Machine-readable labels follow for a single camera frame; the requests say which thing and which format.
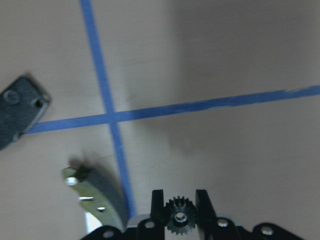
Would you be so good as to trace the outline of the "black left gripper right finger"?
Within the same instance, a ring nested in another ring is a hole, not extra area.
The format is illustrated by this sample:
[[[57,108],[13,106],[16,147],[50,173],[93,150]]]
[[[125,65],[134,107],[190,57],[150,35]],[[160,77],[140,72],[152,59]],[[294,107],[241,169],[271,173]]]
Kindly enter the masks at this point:
[[[195,191],[197,221],[199,225],[212,225],[217,218],[209,194],[204,189]]]

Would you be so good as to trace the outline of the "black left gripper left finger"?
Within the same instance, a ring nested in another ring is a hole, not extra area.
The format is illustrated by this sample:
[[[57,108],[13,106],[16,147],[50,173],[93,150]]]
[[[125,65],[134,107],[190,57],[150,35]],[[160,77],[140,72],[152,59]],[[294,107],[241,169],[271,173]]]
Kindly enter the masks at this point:
[[[152,191],[150,218],[160,224],[166,224],[164,191],[162,189]]]

